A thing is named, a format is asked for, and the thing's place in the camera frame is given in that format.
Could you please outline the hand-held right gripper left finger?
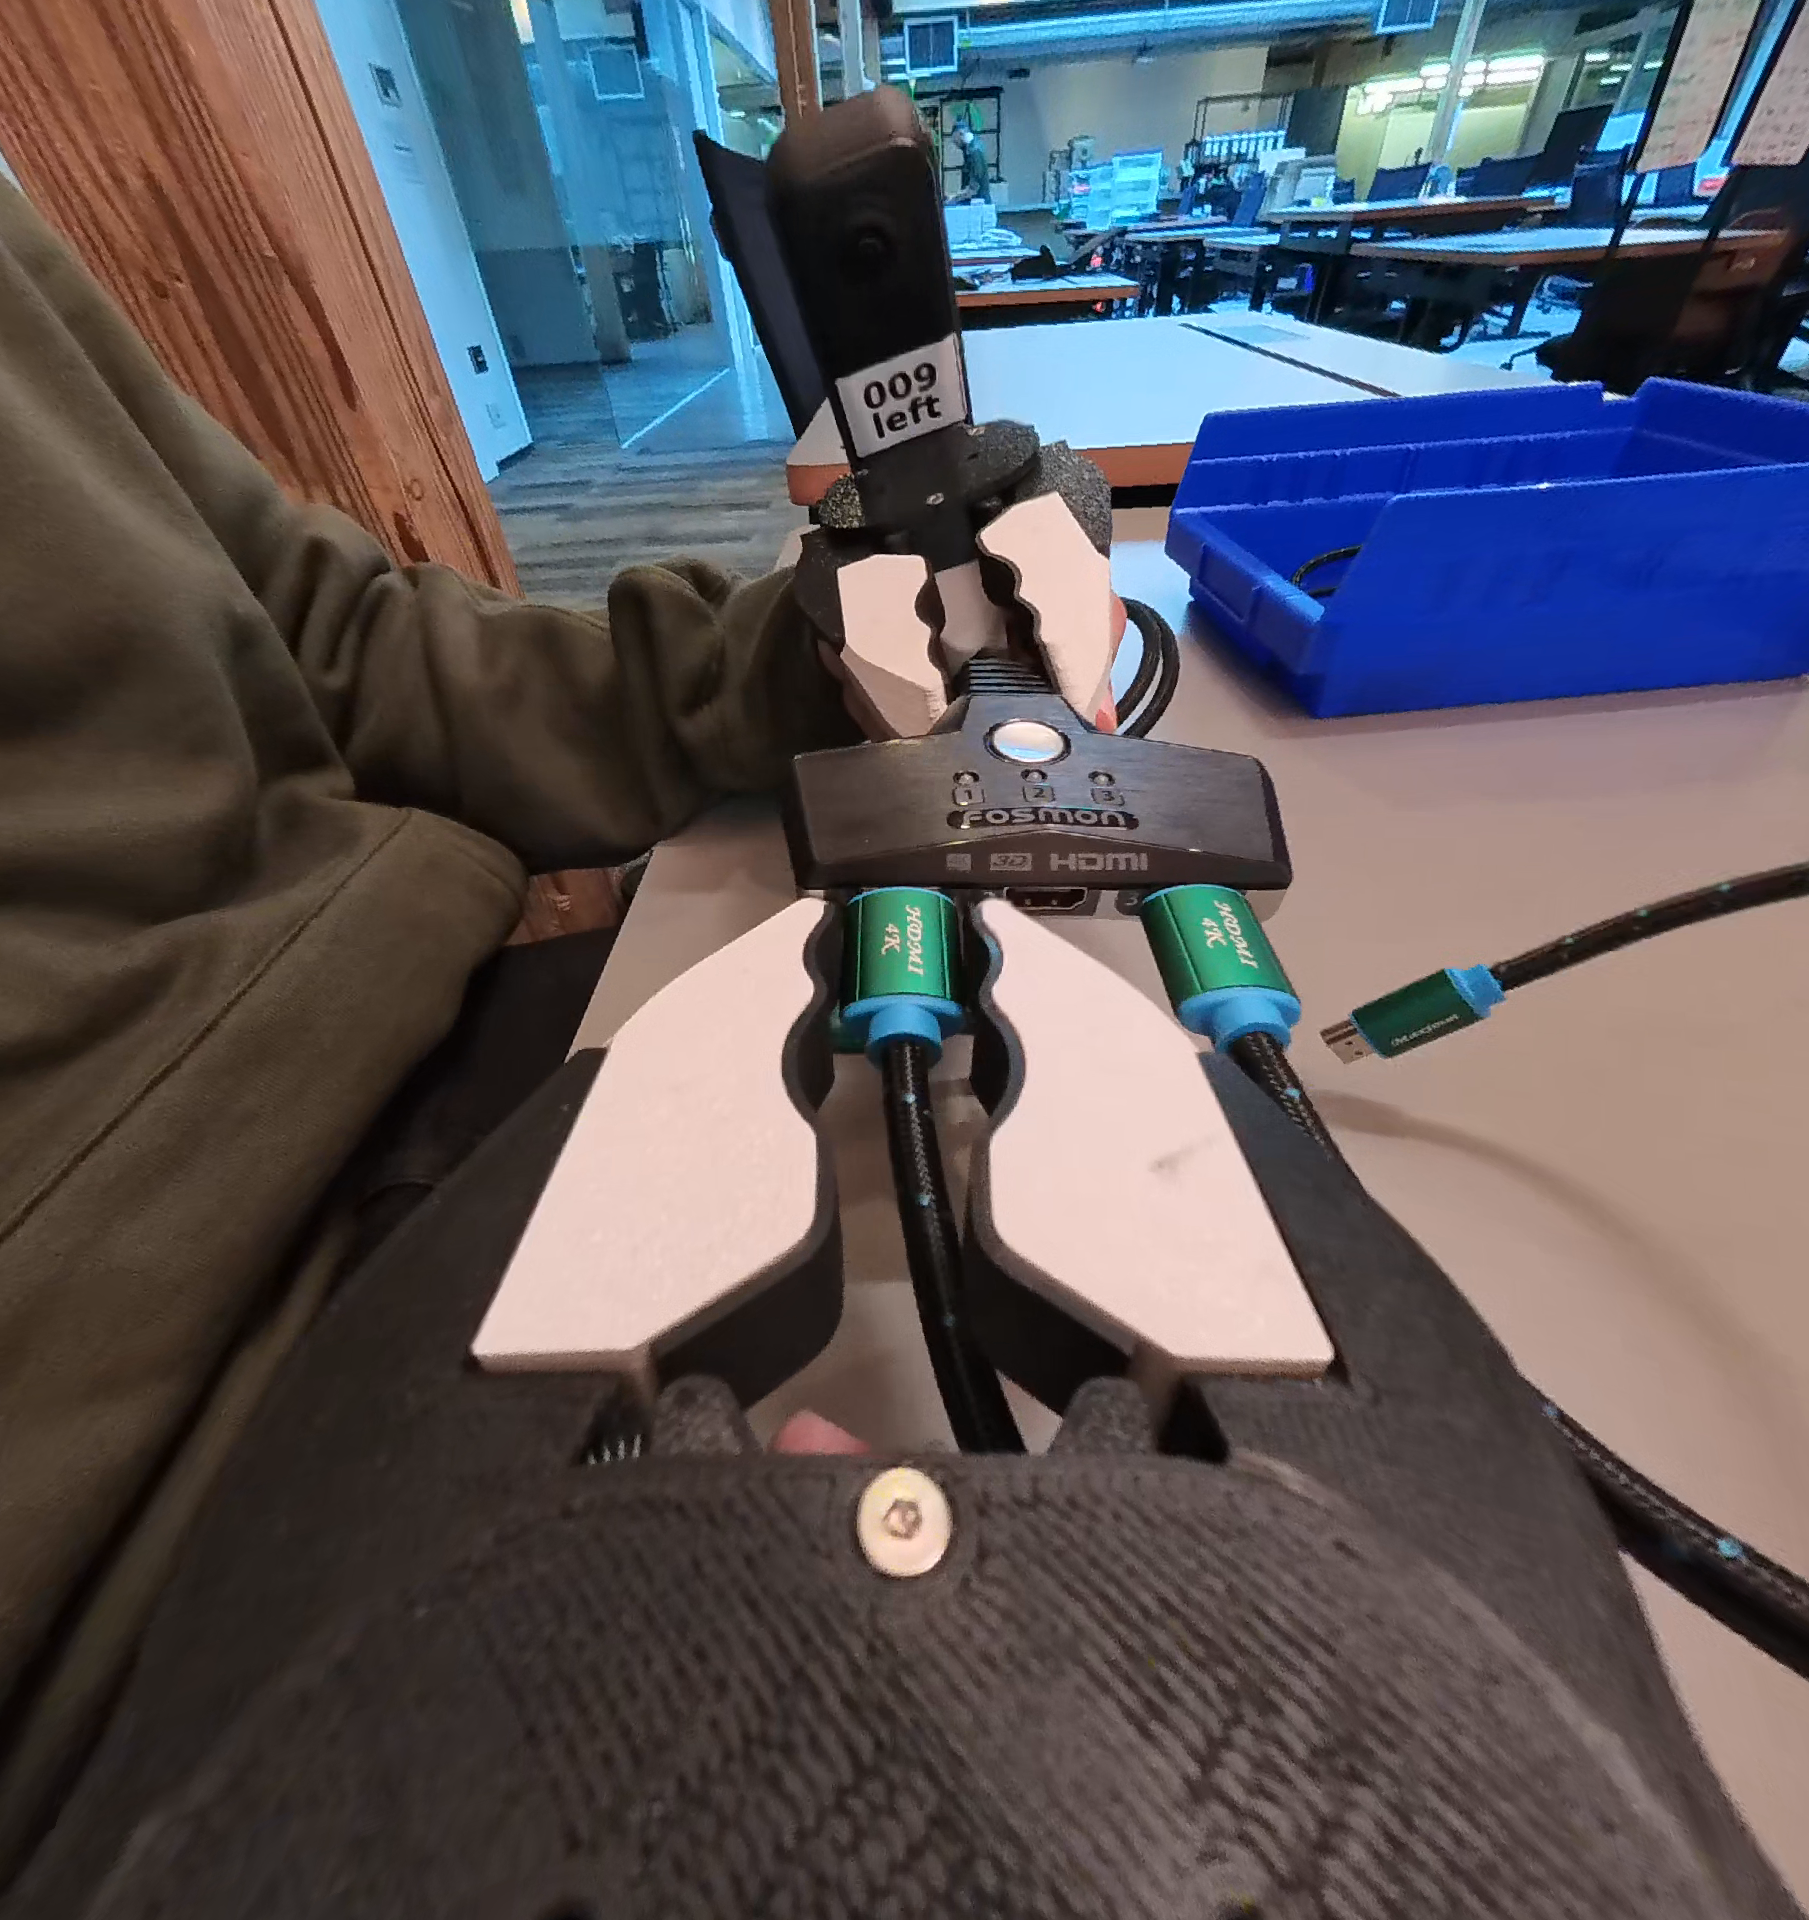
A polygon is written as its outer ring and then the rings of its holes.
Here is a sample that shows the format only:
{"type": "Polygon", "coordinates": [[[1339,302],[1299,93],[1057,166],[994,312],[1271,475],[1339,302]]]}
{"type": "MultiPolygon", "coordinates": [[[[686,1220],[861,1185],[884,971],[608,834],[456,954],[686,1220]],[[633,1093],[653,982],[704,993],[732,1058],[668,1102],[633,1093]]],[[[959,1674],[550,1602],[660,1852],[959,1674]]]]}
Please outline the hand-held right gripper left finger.
{"type": "Polygon", "coordinates": [[[643,1002],[591,1058],[472,1357],[643,1396],[704,1376],[762,1403],[844,1313],[819,1142],[841,912],[796,897],[643,1002]]]}

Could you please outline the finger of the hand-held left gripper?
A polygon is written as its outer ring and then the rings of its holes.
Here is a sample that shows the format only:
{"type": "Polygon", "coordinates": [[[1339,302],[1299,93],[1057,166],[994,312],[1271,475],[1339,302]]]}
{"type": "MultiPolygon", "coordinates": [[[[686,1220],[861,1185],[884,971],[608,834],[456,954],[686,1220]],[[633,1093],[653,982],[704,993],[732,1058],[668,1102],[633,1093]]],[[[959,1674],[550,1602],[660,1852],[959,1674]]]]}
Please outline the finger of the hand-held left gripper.
{"type": "Polygon", "coordinates": [[[980,552],[1010,571],[1010,593],[1031,618],[1033,657],[1086,724],[1111,724],[1111,664],[1124,610],[1107,555],[1086,536],[1061,493],[1007,506],[980,528],[980,552]]]}
{"type": "Polygon", "coordinates": [[[918,610],[922,555],[862,555],[836,571],[844,707],[862,736],[930,736],[946,716],[939,624],[918,610]]]}

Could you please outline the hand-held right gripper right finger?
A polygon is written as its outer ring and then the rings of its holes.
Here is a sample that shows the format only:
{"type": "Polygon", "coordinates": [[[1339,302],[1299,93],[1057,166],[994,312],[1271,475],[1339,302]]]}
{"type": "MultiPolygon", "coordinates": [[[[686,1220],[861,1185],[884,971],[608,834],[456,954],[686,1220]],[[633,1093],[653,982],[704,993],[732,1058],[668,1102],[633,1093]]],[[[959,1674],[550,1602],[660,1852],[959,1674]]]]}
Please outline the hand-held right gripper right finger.
{"type": "Polygon", "coordinates": [[[1007,897],[972,908],[984,1110],[970,1313],[1050,1413],[1133,1379],[1150,1413],[1208,1379],[1324,1382],[1335,1339],[1160,988],[1007,897]]]}

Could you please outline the black HDMI switch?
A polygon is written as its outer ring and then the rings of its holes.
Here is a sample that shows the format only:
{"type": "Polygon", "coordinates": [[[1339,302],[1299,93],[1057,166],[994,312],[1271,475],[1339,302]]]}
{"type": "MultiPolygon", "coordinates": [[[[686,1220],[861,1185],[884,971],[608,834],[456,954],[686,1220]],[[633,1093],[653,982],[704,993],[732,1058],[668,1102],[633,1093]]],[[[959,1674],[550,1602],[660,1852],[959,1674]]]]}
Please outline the black HDMI switch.
{"type": "Polygon", "coordinates": [[[1096,732],[1031,664],[978,660],[930,736],[802,754],[784,842],[796,890],[994,895],[1033,918],[1133,918],[1216,883],[1271,907],[1295,865],[1250,754],[1096,732]]]}

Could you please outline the braided HDMI cable green plugs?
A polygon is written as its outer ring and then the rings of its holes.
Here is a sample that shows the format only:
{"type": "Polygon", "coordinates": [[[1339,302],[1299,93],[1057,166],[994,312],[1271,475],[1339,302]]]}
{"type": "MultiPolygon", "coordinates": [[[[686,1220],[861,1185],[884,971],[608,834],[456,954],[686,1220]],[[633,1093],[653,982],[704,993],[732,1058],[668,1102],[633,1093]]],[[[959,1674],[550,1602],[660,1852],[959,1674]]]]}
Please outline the braided HDMI cable green plugs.
{"type": "Polygon", "coordinates": [[[836,1041],[880,1076],[895,1216],[939,1398],[959,1455],[1024,1455],[1003,1379],[970,1321],[939,1140],[933,1067],[959,1027],[959,922],[949,895],[872,886],[847,897],[836,1041]]]}
{"type": "MultiPolygon", "coordinates": [[[[1809,857],[1718,878],[1630,912],[1571,927],[1498,965],[1443,967],[1394,988],[1324,1027],[1339,1061],[1398,1061],[1486,1023],[1510,993],[1622,948],[1736,912],[1809,897],[1809,857]]],[[[1299,993],[1243,895],[1229,886],[1164,886],[1138,897],[1138,923],[1180,1027],[1202,1037],[1299,1126],[1330,1162],[1335,1135],[1293,1067],[1299,993]]],[[[1614,1541],[1661,1585],[1809,1681],[1809,1583],[1743,1535],[1713,1522],[1664,1484],[1636,1473],[1557,1398],[1531,1386],[1539,1418],[1600,1500],[1614,1541]]]]}

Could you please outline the person's left forearm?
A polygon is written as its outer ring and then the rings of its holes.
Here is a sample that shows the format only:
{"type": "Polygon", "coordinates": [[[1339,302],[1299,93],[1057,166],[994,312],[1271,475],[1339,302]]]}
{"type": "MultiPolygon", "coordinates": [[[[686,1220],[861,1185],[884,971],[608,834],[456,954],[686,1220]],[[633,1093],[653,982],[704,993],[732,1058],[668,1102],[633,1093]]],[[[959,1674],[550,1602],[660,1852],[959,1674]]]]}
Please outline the person's left forearm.
{"type": "Polygon", "coordinates": [[[391,562],[266,475],[205,519],[282,657],[262,761],[433,811],[533,875],[649,851],[779,787],[796,754],[862,737],[792,571],[639,562],[578,615],[391,562]]]}

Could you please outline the white-topped desk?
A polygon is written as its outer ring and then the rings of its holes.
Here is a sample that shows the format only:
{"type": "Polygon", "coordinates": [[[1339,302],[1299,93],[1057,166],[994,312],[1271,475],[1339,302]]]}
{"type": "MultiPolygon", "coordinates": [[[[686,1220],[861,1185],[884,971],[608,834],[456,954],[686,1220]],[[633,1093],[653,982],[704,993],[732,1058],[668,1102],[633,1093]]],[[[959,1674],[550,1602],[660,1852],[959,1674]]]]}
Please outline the white-topped desk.
{"type": "Polygon", "coordinates": [[[1038,321],[959,343],[978,418],[1031,422],[1093,460],[1111,489],[1173,489],[1216,410],[1539,390],[1539,368],[1394,346],[1282,314],[1038,321]]]}

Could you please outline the grey desk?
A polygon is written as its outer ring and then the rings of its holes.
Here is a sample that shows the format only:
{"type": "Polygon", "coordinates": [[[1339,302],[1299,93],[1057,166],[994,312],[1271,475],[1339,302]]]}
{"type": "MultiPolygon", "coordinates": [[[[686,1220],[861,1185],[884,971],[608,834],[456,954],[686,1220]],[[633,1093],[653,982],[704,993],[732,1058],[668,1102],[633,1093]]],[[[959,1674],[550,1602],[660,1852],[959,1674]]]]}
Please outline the grey desk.
{"type": "MultiPolygon", "coordinates": [[[[1274,777],[1295,1065],[1350,1167],[1571,1418],[1809,1579],[1809,900],[1564,971],[1403,1061],[1339,1065],[1317,1041],[1437,967],[1809,857],[1809,675],[1311,724],[1189,623],[1164,511],[1120,511],[1111,562],[1124,593],[1185,623],[1164,736],[1274,777]]],[[[649,863],[578,1044],[784,897],[775,811],[704,815],[649,863]]],[[[841,1071],[827,1126],[844,1326],[760,1429],[812,1403],[872,1440],[946,1440],[867,1065],[841,1071]]],[[[1809,1688],[1636,1567],[1630,1583],[1809,1912],[1809,1688]]]]}

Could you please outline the dark long desk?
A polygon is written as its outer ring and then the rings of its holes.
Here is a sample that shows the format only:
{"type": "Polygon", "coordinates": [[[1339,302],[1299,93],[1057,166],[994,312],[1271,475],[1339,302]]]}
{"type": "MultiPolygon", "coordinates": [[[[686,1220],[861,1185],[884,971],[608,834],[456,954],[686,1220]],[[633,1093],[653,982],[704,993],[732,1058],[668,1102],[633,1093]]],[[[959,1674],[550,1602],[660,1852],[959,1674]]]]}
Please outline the dark long desk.
{"type": "Polygon", "coordinates": [[[1784,270],[1802,232],[1782,226],[1527,226],[1459,238],[1357,242],[1339,270],[1339,314],[1398,314],[1398,343],[1443,348],[1479,317],[1526,317],[1549,280],[1575,280],[1600,317],[1636,338],[1682,338],[1693,302],[1753,302],[1784,270]]]}

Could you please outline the person's black pants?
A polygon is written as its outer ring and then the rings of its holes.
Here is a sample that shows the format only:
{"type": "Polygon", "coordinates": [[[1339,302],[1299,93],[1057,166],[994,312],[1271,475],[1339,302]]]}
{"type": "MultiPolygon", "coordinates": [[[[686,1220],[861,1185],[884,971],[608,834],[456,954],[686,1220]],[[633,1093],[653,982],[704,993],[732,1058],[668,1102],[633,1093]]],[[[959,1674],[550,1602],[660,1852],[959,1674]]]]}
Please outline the person's black pants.
{"type": "Polygon", "coordinates": [[[354,1276],[556,1071],[613,936],[617,927],[587,927],[504,944],[472,971],[456,1023],[413,1065],[337,1177],[334,1284],[354,1276]]]}

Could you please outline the large blue plastic bin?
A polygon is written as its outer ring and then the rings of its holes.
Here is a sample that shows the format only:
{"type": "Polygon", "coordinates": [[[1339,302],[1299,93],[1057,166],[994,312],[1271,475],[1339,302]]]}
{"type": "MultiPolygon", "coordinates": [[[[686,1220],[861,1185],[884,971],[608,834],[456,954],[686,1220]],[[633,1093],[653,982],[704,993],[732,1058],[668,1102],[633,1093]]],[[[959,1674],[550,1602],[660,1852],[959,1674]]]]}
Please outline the large blue plastic bin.
{"type": "Polygon", "coordinates": [[[1315,719],[1809,675],[1809,405],[1688,379],[1216,410],[1166,517],[1315,719]]]}

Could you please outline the olive green hoodie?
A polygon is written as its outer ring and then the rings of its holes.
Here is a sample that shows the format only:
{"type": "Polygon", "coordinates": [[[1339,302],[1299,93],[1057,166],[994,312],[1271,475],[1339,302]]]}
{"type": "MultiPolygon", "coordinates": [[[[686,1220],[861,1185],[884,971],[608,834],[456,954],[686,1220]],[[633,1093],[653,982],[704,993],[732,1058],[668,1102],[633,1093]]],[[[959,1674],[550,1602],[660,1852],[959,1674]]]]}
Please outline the olive green hoodie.
{"type": "Polygon", "coordinates": [[[424,811],[483,615],[288,502],[0,173],[0,1742],[513,922],[424,811]]]}

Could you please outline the wooden pillar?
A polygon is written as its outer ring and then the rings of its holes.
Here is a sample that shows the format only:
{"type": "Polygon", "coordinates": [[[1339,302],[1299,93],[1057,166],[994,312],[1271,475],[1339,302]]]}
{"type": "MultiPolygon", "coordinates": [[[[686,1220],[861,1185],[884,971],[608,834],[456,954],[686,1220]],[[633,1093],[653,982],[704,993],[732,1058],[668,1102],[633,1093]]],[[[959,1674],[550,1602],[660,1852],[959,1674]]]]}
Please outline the wooden pillar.
{"type": "Polygon", "coordinates": [[[0,156],[288,493],[522,590],[314,2],[0,2],[0,156]]]}

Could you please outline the black office chair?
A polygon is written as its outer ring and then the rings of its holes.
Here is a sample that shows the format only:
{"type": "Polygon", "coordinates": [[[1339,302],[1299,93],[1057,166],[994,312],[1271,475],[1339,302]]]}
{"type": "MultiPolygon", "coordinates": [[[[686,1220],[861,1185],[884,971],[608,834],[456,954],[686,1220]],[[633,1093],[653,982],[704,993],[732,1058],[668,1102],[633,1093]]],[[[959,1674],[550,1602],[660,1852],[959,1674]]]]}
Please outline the black office chair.
{"type": "Polygon", "coordinates": [[[1809,147],[1797,163],[1737,163],[1696,248],[1630,254],[1603,267],[1568,333],[1539,343],[1557,379],[1635,395],[1651,378],[1743,384],[1809,254],[1809,147]]]}

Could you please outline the handwritten paper sheet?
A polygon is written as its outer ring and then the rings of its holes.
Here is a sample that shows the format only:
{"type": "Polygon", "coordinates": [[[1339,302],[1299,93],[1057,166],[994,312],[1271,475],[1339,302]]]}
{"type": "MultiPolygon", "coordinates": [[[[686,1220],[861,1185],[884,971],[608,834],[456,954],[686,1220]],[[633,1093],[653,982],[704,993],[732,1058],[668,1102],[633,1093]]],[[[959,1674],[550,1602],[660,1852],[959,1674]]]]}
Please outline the handwritten paper sheet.
{"type": "Polygon", "coordinates": [[[1762,2],[1676,2],[1661,77],[1626,169],[1656,173],[1696,163],[1728,107],[1762,2]]]}
{"type": "Polygon", "coordinates": [[[1794,2],[1730,134],[1730,166],[1791,166],[1809,150],[1809,2],[1794,2]]]}

